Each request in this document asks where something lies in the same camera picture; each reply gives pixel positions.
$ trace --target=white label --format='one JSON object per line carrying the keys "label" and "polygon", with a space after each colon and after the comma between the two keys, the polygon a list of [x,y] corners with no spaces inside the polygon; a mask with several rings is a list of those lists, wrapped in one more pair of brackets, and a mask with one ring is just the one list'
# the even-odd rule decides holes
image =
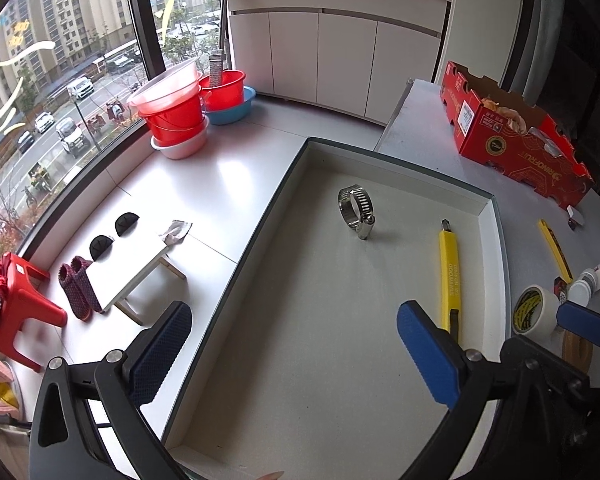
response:
{"label": "white label", "polygon": [[460,131],[465,137],[473,120],[474,111],[469,108],[466,101],[462,101],[462,108],[460,108],[460,114],[458,115],[458,126],[460,126]]}

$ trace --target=blue gripper pad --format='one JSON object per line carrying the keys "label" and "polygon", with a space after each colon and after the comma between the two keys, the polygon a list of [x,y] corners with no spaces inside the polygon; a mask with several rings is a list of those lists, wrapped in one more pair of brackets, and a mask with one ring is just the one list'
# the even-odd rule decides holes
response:
{"label": "blue gripper pad", "polygon": [[[156,325],[161,324],[161,326],[157,327],[155,334],[151,334],[154,332],[155,325],[154,328],[142,331],[147,332],[147,335],[153,335],[153,338],[137,357],[134,366],[129,371],[128,395],[136,408],[154,400],[155,394],[158,393],[171,365],[191,332],[192,315],[189,305],[182,302],[174,303],[178,304],[170,312],[169,317],[163,320],[161,316],[156,322]],[[143,337],[142,332],[136,339]]]}
{"label": "blue gripper pad", "polygon": [[401,304],[398,334],[416,363],[434,400],[450,410],[460,396],[464,361],[451,335],[439,329],[417,301]]}
{"label": "blue gripper pad", "polygon": [[600,314],[567,301],[558,307],[558,325],[600,346]]}

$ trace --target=white bowl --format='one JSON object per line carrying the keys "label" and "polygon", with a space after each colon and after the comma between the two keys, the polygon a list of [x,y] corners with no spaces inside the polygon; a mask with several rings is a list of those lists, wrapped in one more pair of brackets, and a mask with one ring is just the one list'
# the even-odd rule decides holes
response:
{"label": "white bowl", "polygon": [[206,129],[209,126],[209,119],[205,117],[205,127],[197,135],[190,139],[174,144],[173,146],[158,146],[155,142],[155,137],[151,136],[151,147],[157,152],[161,152],[165,157],[172,160],[187,158],[202,149],[206,144]]}

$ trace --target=brown tape roll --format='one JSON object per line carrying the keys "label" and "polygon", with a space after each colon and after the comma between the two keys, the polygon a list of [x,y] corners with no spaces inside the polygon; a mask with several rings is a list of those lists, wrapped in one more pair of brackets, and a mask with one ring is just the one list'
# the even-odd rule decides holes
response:
{"label": "brown tape roll", "polygon": [[591,344],[591,341],[587,341],[568,330],[564,331],[564,338],[562,340],[562,358],[565,361],[581,372],[588,374],[592,357],[593,345]]}

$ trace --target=gray table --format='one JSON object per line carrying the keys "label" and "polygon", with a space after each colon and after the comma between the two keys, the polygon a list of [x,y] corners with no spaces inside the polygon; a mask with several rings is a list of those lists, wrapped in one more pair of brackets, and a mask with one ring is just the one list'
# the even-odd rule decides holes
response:
{"label": "gray table", "polygon": [[[600,197],[593,191],[578,210],[586,225],[571,231],[568,215],[552,200],[524,184],[459,155],[440,101],[440,87],[416,80],[407,86],[403,104],[387,125],[376,151],[439,171],[495,195],[509,263],[511,303],[524,288],[538,284],[551,290],[559,275],[549,247],[538,229],[543,218],[554,230],[574,277],[600,263]],[[600,291],[589,305],[600,312]],[[554,333],[547,348],[560,355],[562,334]],[[594,347],[589,371],[593,386],[600,386],[600,348]]]}

